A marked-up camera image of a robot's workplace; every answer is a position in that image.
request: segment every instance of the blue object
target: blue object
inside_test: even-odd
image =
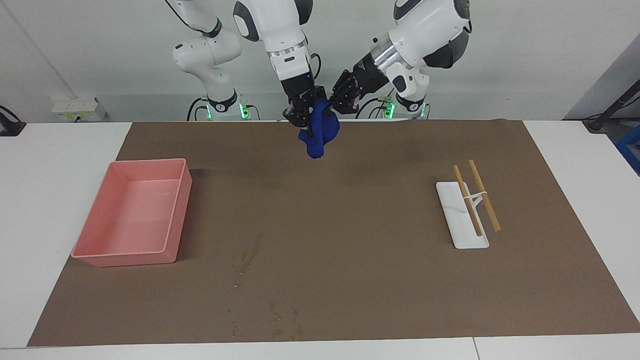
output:
[[[622,140],[618,141],[616,147],[627,162],[629,162],[629,165],[640,174],[640,160],[638,159],[640,151],[638,151],[637,147],[638,142],[640,142],[640,126],[637,126]]]
[[[312,159],[319,159],[324,156],[324,146],[338,136],[340,122],[338,116],[331,113],[330,116],[323,115],[324,109],[331,105],[329,100],[318,98],[314,104],[314,112],[311,114],[311,130],[314,137],[309,137],[307,132],[300,130],[298,138],[307,145],[307,154]]]

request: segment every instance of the pink plastic container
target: pink plastic container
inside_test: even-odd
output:
[[[112,162],[71,256],[99,267],[173,263],[192,182],[185,159]]]

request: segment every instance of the wooden dowel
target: wooden dowel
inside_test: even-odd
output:
[[[465,205],[467,206],[467,212],[469,213],[471,222],[474,225],[474,230],[476,230],[476,235],[482,236],[482,229],[480,229],[480,224],[478,223],[478,219],[476,218],[476,212],[474,211],[474,206],[471,203],[471,199],[469,199],[469,192],[467,191],[467,188],[465,188],[465,182],[462,181],[462,174],[460,173],[460,168],[458,168],[457,165],[454,165],[453,171],[456,173],[456,179],[458,179],[458,186],[460,186],[460,192],[462,193],[462,197],[465,198]]]
[[[475,161],[469,160],[469,165],[471,166],[471,171],[473,171],[474,173],[474,178],[476,179],[476,184],[478,185],[478,188],[480,189],[481,192],[485,192],[486,189],[484,188],[484,184],[482,182],[482,179],[480,178],[480,173],[478,172]],[[489,195],[484,193],[482,194],[482,198],[484,201],[484,206],[486,207],[486,212],[489,213],[489,218],[491,219],[493,230],[495,230],[496,233],[499,231],[502,231],[502,228],[500,227],[500,222],[498,222],[498,217],[495,216],[495,211],[493,210],[493,205],[491,204],[491,200],[489,200]]]

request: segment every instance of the white electrical box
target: white electrical box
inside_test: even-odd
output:
[[[51,113],[64,122],[100,122],[104,120],[107,111],[98,99],[74,99],[56,101]]]

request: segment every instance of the brown mat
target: brown mat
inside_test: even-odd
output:
[[[193,176],[178,262],[69,259],[29,346],[640,332],[521,122],[347,123],[319,161],[284,123],[134,124],[118,159],[152,158]],[[468,159],[486,250],[435,190]]]

